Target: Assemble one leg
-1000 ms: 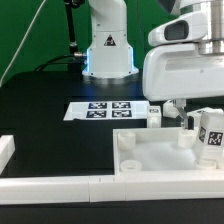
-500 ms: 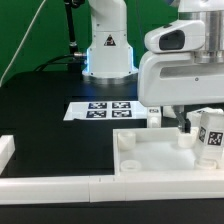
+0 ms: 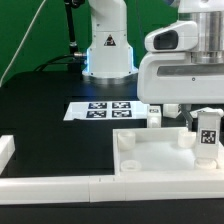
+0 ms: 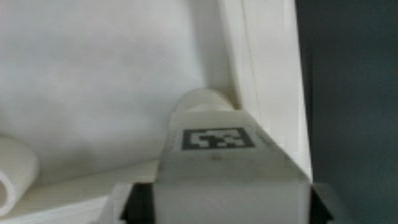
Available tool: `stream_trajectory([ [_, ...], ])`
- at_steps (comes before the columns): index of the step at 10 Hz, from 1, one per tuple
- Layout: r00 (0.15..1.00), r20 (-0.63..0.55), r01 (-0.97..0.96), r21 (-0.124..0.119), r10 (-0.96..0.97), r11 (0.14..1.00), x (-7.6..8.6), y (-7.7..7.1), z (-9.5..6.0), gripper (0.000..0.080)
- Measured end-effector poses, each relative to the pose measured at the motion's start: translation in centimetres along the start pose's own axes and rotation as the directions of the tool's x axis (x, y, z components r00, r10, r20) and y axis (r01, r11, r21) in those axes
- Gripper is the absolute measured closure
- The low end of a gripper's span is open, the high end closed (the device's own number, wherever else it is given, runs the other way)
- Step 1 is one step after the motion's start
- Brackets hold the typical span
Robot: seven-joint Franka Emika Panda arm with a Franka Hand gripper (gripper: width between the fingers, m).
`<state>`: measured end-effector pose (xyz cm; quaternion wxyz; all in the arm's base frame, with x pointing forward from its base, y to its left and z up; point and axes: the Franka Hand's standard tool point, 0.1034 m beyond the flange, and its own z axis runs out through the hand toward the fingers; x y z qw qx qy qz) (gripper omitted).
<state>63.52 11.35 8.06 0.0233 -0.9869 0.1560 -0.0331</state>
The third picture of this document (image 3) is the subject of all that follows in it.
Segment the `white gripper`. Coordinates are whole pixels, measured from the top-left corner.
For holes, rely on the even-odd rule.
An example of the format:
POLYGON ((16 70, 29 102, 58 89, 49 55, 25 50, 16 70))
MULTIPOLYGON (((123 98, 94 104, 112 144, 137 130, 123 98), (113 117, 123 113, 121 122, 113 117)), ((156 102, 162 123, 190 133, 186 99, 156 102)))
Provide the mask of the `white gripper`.
POLYGON ((147 53, 139 67, 137 96, 145 104, 181 104, 191 130, 190 104, 224 103, 224 64, 192 64, 187 53, 147 53))

